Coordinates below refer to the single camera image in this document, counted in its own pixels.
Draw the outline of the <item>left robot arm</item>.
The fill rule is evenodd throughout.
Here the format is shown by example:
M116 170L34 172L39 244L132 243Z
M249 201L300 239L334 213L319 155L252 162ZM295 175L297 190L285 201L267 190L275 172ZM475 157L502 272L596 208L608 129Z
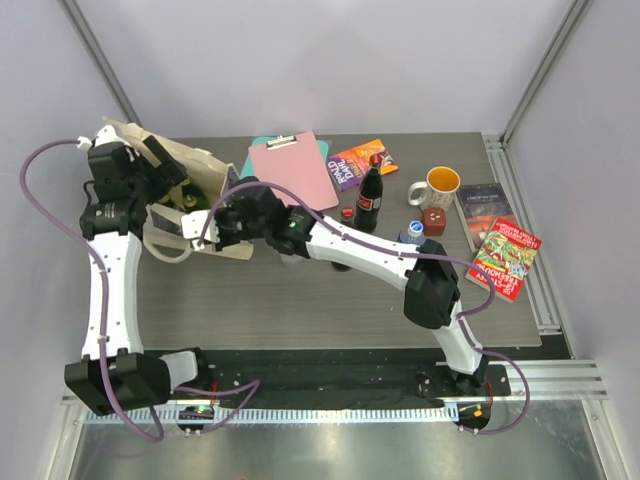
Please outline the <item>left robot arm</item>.
M64 370L66 386L96 415L154 407L180 388L205 397L213 375L199 348L147 355L137 321L137 272L149 205L186 180L185 168L154 137L143 144L151 162L111 126L87 147L96 202L80 217L89 249L90 312L81 359Z

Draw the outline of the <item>Pocari Sweat plastic bottle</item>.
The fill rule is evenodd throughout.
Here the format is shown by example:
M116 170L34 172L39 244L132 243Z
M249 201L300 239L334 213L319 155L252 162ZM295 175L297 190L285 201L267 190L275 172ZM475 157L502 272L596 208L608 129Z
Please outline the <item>Pocari Sweat plastic bottle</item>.
M299 255L280 255L281 262L287 267L294 267L305 261L305 258Z

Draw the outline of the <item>green glass bottle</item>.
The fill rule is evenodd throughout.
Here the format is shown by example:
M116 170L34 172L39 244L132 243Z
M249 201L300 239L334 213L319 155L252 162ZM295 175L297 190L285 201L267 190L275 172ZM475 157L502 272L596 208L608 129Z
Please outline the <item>green glass bottle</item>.
M186 196L185 188L191 185L189 179L184 180L179 186L173 188L168 194L166 205L170 208L183 210L184 197Z
M192 194L185 194L183 196L182 205L186 213L209 210L211 208L210 202L205 196L196 196Z

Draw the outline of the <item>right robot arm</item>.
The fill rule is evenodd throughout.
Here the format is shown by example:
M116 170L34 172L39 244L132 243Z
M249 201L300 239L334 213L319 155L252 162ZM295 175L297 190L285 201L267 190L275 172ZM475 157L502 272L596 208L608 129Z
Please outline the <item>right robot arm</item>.
M348 227L309 207L299 196L287 206L281 186L254 177L238 181L211 208L199 239L222 250L262 239L279 253L334 262L378 278L404 295L403 314L433 333L453 386L472 395L488 381L488 355L466 321L455 267L463 261L427 240L416 246Z

